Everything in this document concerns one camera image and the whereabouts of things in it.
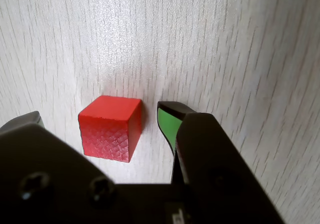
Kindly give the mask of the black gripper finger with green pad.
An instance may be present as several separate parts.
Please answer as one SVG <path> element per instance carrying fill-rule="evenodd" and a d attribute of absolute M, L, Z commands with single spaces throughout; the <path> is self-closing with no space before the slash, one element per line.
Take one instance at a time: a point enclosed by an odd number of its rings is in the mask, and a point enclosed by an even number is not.
<path fill-rule="evenodd" d="M 0 131 L 0 221 L 3 224 L 128 224 L 113 182 L 39 124 L 39 113 Z"/>
<path fill-rule="evenodd" d="M 176 101 L 157 104 L 157 123 L 190 190 L 199 224 L 281 224 L 282 218 L 217 119 Z"/>

